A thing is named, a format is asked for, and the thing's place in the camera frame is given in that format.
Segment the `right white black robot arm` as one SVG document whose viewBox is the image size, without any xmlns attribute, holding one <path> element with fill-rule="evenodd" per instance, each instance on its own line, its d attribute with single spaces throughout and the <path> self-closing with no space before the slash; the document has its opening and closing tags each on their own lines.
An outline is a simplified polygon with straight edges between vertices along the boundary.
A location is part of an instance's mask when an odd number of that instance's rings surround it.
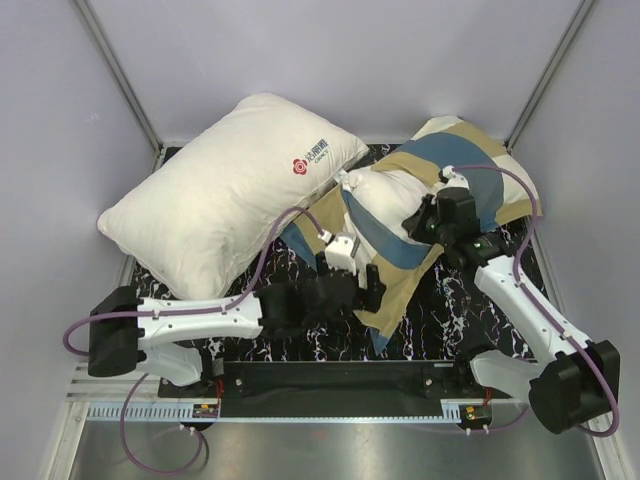
<svg viewBox="0 0 640 480">
<path fill-rule="evenodd" d="M 484 233 L 476 204 L 465 187 L 446 187 L 423 197 L 403 224 L 417 242 L 441 245 L 449 263 L 468 275 L 506 315 L 535 357 L 520 361 L 476 346 L 454 371 L 454 384 L 466 396 L 487 387 L 526 403 L 554 434 L 602 415 L 611 417 L 607 437 L 620 423 L 620 354 L 609 341 L 594 342 L 573 326 L 522 271 L 502 238 Z"/>
</svg>

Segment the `blue beige patchwork pillowcase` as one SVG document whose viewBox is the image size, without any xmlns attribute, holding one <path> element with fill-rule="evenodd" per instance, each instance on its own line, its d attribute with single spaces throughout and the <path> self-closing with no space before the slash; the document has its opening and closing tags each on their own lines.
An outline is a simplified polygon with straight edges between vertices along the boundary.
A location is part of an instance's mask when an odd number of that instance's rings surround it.
<svg viewBox="0 0 640 480">
<path fill-rule="evenodd" d="M 281 238 L 311 268 L 324 247 L 320 229 L 356 238 L 360 282 L 373 265 L 386 290 L 377 311 L 357 307 L 355 316 L 382 352 L 441 255 L 453 254 L 466 268 L 470 263 L 459 251 L 464 242 L 541 214 L 534 183 L 506 148 L 448 116 L 429 120 L 376 163 L 348 172 Z"/>
</svg>

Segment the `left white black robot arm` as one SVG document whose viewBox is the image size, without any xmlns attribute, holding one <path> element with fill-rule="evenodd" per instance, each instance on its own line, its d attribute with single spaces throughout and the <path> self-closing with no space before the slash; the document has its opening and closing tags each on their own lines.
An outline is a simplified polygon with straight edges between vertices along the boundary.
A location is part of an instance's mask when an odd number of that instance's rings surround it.
<svg viewBox="0 0 640 480">
<path fill-rule="evenodd" d="M 109 378 L 134 371 L 163 377 L 196 396 L 215 386 L 216 372 L 199 351 L 185 347 L 204 338 L 289 338 L 339 314 L 379 311 L 386 286 L 379 269 L 365 268 L 366 284 L 316 257 L 315 277 L 276 283 L 249 293 L 208 301 L 141 299 L 130 286 L 115 289 L 90 313 L 88 373 Z"/>
</svg>

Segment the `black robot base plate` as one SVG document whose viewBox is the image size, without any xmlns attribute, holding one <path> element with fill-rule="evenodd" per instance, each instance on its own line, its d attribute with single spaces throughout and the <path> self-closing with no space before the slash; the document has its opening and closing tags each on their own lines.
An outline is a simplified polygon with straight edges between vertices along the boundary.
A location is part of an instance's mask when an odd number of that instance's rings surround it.
<svg viewBox="0 0 640 480">
<path fill-rule="evenodd" d="M 226 362 L 212 380 L 177 387 L 166 399 L 220 399 L 224 421 L 274 423 L 456 423 L 462 402 L 485 390 L 453 362 Z"/>
</svg>

